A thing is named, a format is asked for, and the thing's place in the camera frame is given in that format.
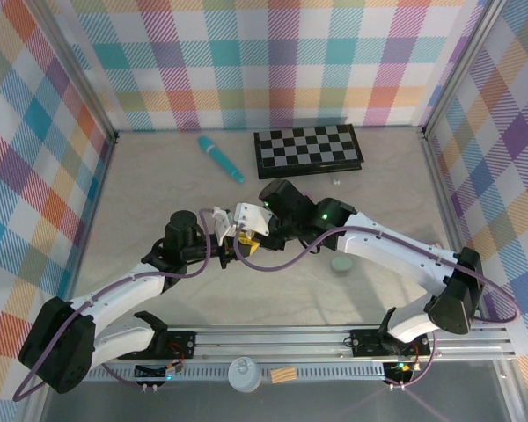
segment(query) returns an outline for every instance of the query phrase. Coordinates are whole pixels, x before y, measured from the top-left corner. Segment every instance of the table surface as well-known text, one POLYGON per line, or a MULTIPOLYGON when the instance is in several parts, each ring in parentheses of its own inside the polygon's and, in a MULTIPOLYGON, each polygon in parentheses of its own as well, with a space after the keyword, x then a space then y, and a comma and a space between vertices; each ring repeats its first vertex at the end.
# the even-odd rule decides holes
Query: table surface
MULTIPOLYGON (((425 243, 447 245, 436 198, 413 128, 357 129, 365 162, 360 171, 290 178, 312 200, 334 197, 370 218, 425 243), (340 180, 335 186, 332 178, 340 180)), ((258 204, 260 190, 251 132, 123 133, 114 152, 75 295, 118 280, 163 236, 170 215, 181 209, 234 209, 258 204), (233 181, 197 145, 209 136, 245 175, 233 181)), ((277 266, 302 250, 258 250, 250 259, 277 266)), ((308 255, 279 273, 260 273, 233 262, 225 271, 213 259, 205 273, 133 311, 148 310, 167 324, 379 324, 393 306, 424 292, 413 280, 352 257, 346 275, 331 270, 341 252, 308 255)))

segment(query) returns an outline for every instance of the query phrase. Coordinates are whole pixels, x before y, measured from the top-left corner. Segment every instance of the checkered board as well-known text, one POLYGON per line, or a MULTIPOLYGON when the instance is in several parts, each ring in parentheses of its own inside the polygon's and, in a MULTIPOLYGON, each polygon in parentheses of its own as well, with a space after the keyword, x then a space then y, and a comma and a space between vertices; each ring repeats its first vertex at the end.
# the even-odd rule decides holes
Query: checkered board
POLYGON ((254 133, 258 178, 286 178, 362 169, 352 125, 254 133))

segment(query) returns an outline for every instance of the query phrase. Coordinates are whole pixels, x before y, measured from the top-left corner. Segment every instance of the plaid fabric backdrop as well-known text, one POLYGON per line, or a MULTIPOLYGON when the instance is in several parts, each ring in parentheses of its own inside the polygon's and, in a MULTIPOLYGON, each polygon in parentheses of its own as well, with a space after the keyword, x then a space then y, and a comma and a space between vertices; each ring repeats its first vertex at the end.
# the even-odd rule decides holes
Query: plaid fabric backdrop
MULTIPOLYGON (((465 240, 522 307, 510 334, 528 384, 528 0, 505 6, 434 146, 465 240)), ((511 312, 488 302, 495 316, 511 312)))
POLYGON ((75 270, 107 151, 22 0, 0 1, 0 422, 32 321, 75 270))
POLYGON ((48 3, 114 125, 156 130, 419 124, 485 1, 48 3))

